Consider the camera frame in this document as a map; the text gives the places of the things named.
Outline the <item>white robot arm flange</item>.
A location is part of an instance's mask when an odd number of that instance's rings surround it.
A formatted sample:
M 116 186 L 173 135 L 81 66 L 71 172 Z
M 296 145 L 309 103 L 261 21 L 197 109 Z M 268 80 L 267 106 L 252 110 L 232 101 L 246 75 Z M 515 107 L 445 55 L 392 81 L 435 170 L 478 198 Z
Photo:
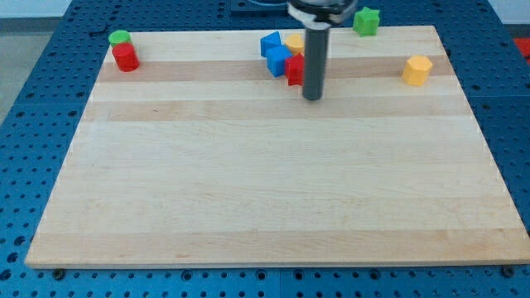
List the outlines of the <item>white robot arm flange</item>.
M 351 17 L 357 3 L 357 0 L 288 0 L 287 11 L 306 28 L 326 30 Z

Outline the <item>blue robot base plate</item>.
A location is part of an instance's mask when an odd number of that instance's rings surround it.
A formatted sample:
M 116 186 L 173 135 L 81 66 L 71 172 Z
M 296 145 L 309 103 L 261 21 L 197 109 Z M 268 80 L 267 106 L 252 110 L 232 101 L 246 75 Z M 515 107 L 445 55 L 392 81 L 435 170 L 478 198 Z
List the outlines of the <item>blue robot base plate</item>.
M 287 13 L 287 0 L 229 0 L 229 8 L 235 17 L 281 16 Z

